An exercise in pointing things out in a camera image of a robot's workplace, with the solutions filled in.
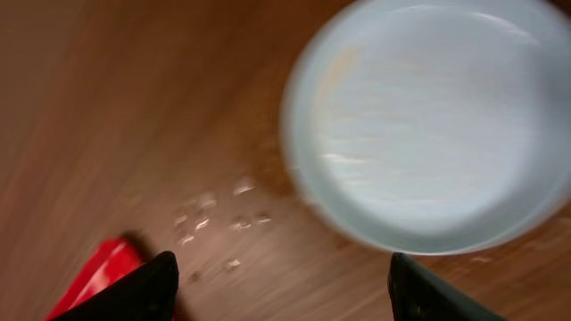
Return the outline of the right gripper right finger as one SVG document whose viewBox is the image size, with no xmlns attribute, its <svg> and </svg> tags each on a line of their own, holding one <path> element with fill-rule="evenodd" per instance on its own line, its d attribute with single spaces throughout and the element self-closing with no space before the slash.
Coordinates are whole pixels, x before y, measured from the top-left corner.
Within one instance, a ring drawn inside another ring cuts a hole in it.
<svg viewBox="0 0 571 321">
<path fill-rule="evenodd" d="M 404 253 L 391 257 L 387 289 L 395 321 L 505 321 Z"/>
</svg>

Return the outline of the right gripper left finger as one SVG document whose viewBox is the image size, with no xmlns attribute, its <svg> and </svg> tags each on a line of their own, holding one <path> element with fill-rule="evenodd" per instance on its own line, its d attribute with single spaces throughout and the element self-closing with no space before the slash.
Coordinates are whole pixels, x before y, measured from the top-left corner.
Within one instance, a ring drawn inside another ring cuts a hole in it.
<svg viewBox="0 0 571 321">
<path fill-rule="evenodd" d="M 171 321 L 178 277 L 174 253 L 164 251 L 53 320 Z"/>
</svg>

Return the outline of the pale green plate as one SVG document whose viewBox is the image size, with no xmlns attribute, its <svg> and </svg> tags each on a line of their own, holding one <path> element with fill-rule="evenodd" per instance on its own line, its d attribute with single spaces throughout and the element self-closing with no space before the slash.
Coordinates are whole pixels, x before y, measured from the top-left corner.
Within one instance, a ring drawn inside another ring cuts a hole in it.
<svg viewBox="0 0 571 321">
<path fill-rule="evenodd" d="M 480 251 L 570 199 L 570 18 L 545 1 L 358 1 L 308 43 L 280 116 L 300 193 L 340 232 Z"/>
</svg>

